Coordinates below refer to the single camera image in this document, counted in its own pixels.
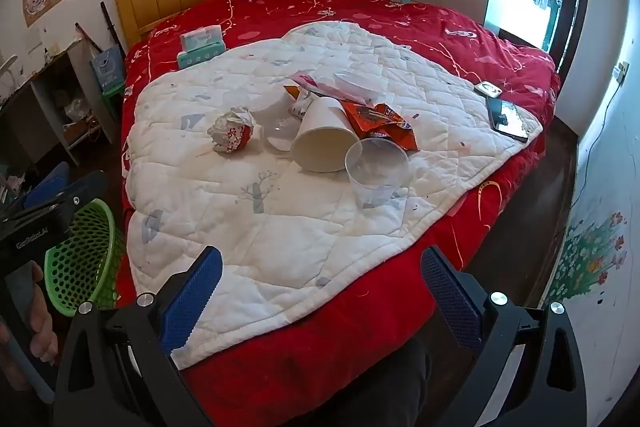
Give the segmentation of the person left hand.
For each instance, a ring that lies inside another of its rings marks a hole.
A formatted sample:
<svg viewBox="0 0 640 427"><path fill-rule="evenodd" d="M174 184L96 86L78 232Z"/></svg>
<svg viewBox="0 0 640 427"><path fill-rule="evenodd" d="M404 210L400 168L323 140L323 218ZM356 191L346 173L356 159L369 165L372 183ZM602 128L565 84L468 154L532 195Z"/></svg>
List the person left hand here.
<svg viewBox="0 0 640 427"><path fill-rule="evenodd" d="M58 355L58 336L52 329L52 317L47 308L47 301L38 283L43 279L40 266L30 262L32 268L32 304L29 308L28 324L34 335L30 340L29 349L32 355L41 362L53 365ZM27 378L13 360L6 345L11 334L6 325L1 325L1 372L12 389L26 391L30 388Z"/></svg>

